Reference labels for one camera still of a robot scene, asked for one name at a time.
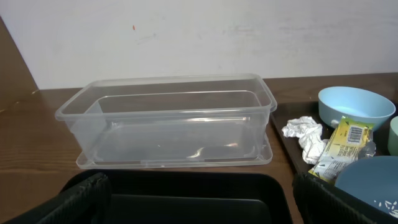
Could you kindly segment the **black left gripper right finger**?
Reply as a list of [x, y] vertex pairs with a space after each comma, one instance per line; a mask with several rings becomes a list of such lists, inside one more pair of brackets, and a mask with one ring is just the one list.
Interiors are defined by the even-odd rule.
[[312, 174], [295, 174], [292, 187], [305, 224], [397, 224], [397, 218]]

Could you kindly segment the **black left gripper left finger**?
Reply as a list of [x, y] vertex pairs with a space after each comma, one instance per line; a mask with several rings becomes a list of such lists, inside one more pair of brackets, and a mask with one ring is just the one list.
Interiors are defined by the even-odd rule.
[[6, 224], [103, 223], [110, 200], [111, 182], [97, 173]]

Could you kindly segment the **dark blue plate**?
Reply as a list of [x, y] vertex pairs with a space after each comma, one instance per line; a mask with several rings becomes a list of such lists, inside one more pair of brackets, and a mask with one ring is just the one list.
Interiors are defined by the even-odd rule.
[[344, 168], [335, 187], [376, 208], [375, 200], [397, 201], [397, 181], [397, 157], [375, 156]]

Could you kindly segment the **pile of rice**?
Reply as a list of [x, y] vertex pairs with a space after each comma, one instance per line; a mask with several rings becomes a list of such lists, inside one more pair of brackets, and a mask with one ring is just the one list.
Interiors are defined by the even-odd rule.
[[397, 201], [390, 202], [388, 200], [374, 201], [376, 208], [389, 214], [394, 218], [398, 218]]

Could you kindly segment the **white tissue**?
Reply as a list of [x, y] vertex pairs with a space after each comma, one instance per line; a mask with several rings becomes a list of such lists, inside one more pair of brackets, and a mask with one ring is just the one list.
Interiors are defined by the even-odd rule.
[[282, 128], [284, 137], [298, 138], [303, 149], [302, 159], [306, 164], [315, 165], [322, 155], [328, 139], [321, 139], [323, 127], [311, 116], [288, 120]]

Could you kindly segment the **yellow snack wrapper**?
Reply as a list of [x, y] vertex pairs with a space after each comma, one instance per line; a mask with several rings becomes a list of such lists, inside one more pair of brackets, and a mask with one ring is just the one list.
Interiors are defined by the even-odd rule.
[[359, 159], [373, 157], [373, 124], [342, 117], [318, 162], [309, 173], [328, 183], [334, 183], [338, 174]]

